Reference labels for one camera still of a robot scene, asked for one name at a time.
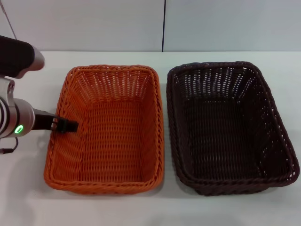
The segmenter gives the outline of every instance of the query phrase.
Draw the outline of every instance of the orange wicker basket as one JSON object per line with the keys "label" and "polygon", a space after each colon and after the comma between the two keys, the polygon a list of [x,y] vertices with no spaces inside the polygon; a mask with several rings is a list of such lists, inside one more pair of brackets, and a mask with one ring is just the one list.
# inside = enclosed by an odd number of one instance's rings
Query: orange wicker basket
{"label": "orange wicker basket", "polygon": [[56,114],[77,133],[51,133],[44,178],[79,194],[135,194],[163,177],[163,115],[150,67],[91,65],[67,75]]}

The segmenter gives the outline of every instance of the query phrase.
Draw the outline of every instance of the white table surface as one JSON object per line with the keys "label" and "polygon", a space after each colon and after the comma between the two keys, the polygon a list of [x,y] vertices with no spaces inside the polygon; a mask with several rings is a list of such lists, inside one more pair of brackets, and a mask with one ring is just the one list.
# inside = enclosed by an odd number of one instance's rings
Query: white table surface
{"label": "white table surface", "polygon": [[[48,131],[31,131],[13,154],[0,156],[0,226],[294,226],[301,225],[301,178],[259,194],[204,197],[184,186],[172,165],[166,75],[174,66],[206,61],[250,61],[260,68],[301,160],[301,52],[105,53],[43,52],[46,66],[16,81],[15,97],[55,112],[67,72],[79,65],[148,65],[161,83],[165,178],[137,195],[84,196],[57,191],[43,178]],[[13,146],[3,139],[1,147]]]}

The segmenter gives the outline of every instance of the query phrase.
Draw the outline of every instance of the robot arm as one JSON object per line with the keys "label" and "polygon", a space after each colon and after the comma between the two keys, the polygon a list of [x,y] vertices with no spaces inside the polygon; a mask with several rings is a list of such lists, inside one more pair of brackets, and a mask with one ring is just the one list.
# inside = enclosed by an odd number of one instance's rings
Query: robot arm
{"label": "robot arm", "polygon": [[5,76],[20,79],[27,71],[43,66],[44,57],[35,47],[0,36],[0,138],[21,137],[33,129],[77,131],[76,121],[34,109],[25,100],[13,97],[15,82]]}

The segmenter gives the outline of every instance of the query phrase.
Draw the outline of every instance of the basket rim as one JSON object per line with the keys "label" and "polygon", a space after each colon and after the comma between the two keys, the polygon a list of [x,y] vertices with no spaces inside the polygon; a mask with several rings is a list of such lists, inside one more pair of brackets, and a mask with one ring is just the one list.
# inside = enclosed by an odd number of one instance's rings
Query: basket rim
{"label": "basket rim", "polygon": [[69,89],[65,89],[65,88],[69,87],[72,84],[72,82],[74,81],[76,76],[73,76],[73,74],[75,73],[75,71],[99,70],[100,72],[105,72],[105,71],[109,70],[110,72],[122,72],[122,71],[127,71],[129,69],[131,69],[131,71],[133,71],[133,69],[134,69],[134,71],[147,70],[151,76],[151,84],[152,84],[153,90],[154,90],[153,101],[154,101],[155,108],[156,108],[155,110],[157,113],[156,114],[157,148],[156,148],[156,153],[155,153],[156,161],[155,161],[155,165],[154,165],[155,171],[154,171],[153,177],[145,182],[97,182],[97,181],[85,182],[85,181],[58,180],[52,174],[52,169],[53,169],[52,155],[53,155],[53,150],[55,148],[54,139],[56,136],[56,133],[54,133],[52,131],[51,135],[50,135],[49,144],[48,144],[48,153],[47,153],[46,165],[45,165],[45,170],[44,170],[44,180],[52,188],[56,189],[56,186],[63,186],[63,188],[60,187],[59,190],[78,191],[78,190],[82,190],[82,189],[79,189],[79,186],[90,186],[91,189],[92,189],[92,187],[99,186],[99,187],[102,187],[99,190],[106,191],[106,190],[113,190],[114,188],[117,188],[117,187],[126,187],[126,188],[134,188],[135,187],[135,190],[140,189],[139,192],[141,192],[141,191],[151,190],[161,183],[161,181],[163,179],[163,172],[164,172],[163,111],[162,111],[162,100],[161,100],[161,95],[160,95],[160,85],[159,85],[158,74],[153,68],[151,68],[149,66],[144,66],[144,65],[89,65],[89,66],[74,67],[68,72],[68,74],[65,78],[65,81],[64,81],[64,84],[63,84],[63,87],[61,90],[61,95],[58,100],[56,114],[60,115],[59,105],[65,99],[65,96],[68,95]]}
{"label": "basket rim", "polygon": [[[197,70],[197,69],[203,69],[203,68],[216,68],[216,67],[236,67],[236,68],[245,67],[245,68],[250,68],[250,69],[254,70],[255,76],[259,79],[261,87],[263,88],[263,91],[264,91],[263,94],[268,100],[269,113],[272,115],[273,123],[275,125],[277,125],[277,126],[275,126],[276,132],[277,132],[279,139],[281,140],[283,149],[285,150],[286,156],[288,158],[290,168],[287,173],[280,175],[278,177],[270,177],[270,178],[249,178],[249,179],[242,178],[242,179],[215,180],[215,179],[196,178],[186,170],[185,164],[182,159],[181,152],[179,150],[179,134],[178,134],[178,129],[176,129],[177,119],[175,116],[176,113],[174,111],[174,102],[173,102],[174,77],[176,75],[181,75],[181,73],[186,72],[187,70]],[[199,184],[199,185],[205,184],[206,186],[208,186],[208,185],[214,186],[216,184],[224,184],[226,186],[227,185],[230,186],[230,185],[238,183],[238,185],[247,184],[247,185],[252,186],[252,185],[258,185],[258,184],[264,184],[264,186],[273,187],[273,186],[281,186],[281,185],[286,186],[297,180],[299,173],[300,173],[300,167],[299,167],[298,160],[296,158],[295,151],[293,149],[293,145],[292,145],[292,143],[288,137],[287,131],[283,125],[282,119],[281,119],[279,112],[277,110],[277,107],[275,105],[275,101],[271,94],[269,86],[267,85],[261,71],[258,69],[258,67],[256,67],[252,63],[245,62],[245,61],[204,62],[204,63],[194,62],[194,63],[190,63],[190,64],[183,64],[180,66],[176,66],[168,72],[166,95],[167,95],[168,117],[171,117],[169,119],[169,128],[170,128],[170,132],[174,133],[175,140],[176,140],[176,143],[174,144],[174,146],[175,146],[174,148],[172,145],[173,158],[177,160],[177,161],[175,161],[176,171],[178,173],[181,173],[181,176],[182,176],[181,181],[184,184],[186,184],[188,186],[193,186],[192,184]],[[287,142],[287,144],[291,147],[291,150],[288,149],[288,147],[284,141],[284,138],[285,138],[285,141]]]}

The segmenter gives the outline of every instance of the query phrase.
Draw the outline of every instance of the wicker basket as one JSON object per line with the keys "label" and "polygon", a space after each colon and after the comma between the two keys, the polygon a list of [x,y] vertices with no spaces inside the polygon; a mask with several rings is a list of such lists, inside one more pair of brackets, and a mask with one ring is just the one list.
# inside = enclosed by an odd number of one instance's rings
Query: wicker basket
{"label": "wicker basket", "polygon": [[199,194],[250,194],[296,181],[300,168],[271,91],[248,62],[173,68],[167,107],[177,176]]}
{"label": "wicker basket", "polygon": [[79,194],[135,194],[160,184],[163,116],[152,68],[73,68],[56,114],[76,120],[79,128],[51,134],[44,172],[50,187]]}

